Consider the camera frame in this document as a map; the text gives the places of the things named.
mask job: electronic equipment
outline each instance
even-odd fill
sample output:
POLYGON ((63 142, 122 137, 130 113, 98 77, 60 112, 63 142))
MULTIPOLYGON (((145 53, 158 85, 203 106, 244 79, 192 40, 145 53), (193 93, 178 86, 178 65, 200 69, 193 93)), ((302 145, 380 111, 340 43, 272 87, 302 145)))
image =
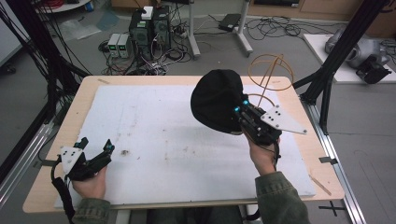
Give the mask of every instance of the electronic equipment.
POLYGON ((169 6, 155 8, 152 17, 154 34, 157 39, 157 48, 162 50, 171 48, 169 6))
POLYGON ((231 32, 241 19, 241 14, 227 14, 219 24, 220 30, 231 32))
POLYGON ((132 54, 132 43, 129 35, 120 35, 119 42, 117 43, 117 49, 121 58, 129 58, 132 54))
POLYGON ((142 20, 142 11, 137 10, 132 14, 129 34, 133 42, 134 53, 140 54, 146 60, 151 60, 153 25, 152 21, 142 20))
POLYGON ((108 50, 110 50, 111 57, 113 58, 120 57, 119 50, 117 49, 117 43, 119 42, 119 39, 120 39, 120 34, 113 34, 107 43, 108 50))

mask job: green jacket sleeve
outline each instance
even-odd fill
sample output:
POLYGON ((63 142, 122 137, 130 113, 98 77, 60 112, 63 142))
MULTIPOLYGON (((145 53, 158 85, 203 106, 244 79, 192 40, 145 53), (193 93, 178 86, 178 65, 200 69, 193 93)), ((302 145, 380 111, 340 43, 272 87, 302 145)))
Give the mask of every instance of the green jacket sleeve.
POLYGON ((75 224, 106 224, 110 202, 101 199, 82 199, 73 216, 75 224))
POLYGON ((257 177, 256 191, 263 223, 309 223, 305 204, 281 172, 257 177))

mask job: black cap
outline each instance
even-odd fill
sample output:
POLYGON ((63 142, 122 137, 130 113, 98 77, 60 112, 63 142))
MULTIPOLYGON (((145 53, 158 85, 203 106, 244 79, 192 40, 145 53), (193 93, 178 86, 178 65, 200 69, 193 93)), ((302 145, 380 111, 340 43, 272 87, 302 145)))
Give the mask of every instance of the black cap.
POLYGON ((212 70, 201 78, 191 95, 194 117, 207 127, 223 133, 242 133, 233 110, 242 104, 241 77, 233 70, 212 70))

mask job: white device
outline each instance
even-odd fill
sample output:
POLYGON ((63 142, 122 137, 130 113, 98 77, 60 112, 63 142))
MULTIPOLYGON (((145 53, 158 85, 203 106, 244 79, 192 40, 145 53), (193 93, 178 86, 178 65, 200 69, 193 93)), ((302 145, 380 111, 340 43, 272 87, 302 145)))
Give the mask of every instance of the white device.
POLYGON ((81 155, 82 149, 77 147, 61 147, 61 153, 64 174, 68 175, 81 155))
POLYGON ((113 34, 108 40, 107 46, 110 50, 111 57, 118 58, 120 57, 119 50, 117 48, 117 43, 119 42, 121 34, 113 34))
POLYGON ((132 42, 129 35, 120 35, 117 49, 121 58, 129 58, 132 54, 132 42))
POLYGON ((152 18, 153 7, 143 7, 146 13, 142 13, 142 20, 149 21, 152 18))

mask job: power supply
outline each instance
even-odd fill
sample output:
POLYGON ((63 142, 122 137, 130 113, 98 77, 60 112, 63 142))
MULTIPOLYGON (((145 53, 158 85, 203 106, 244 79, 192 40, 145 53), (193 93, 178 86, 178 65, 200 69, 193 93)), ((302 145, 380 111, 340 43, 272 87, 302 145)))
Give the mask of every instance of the power supply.
POLYGON ((120 34, 113 34, 110 37, 110 40, 107 42, 108 49, 110 50, 111 57, 118 58, 119 50, 117 49, 117 43, 119 42, 120 34))
POLYGON ((120 35, 119 42, 117 43, 117 49, 121 58, 129 58, 132 54, 132 44, 129 35, 120 35))
POLYGON ((227 14, 219 24, 220 30, 231 32, 241 19, 241 14, 227 14))

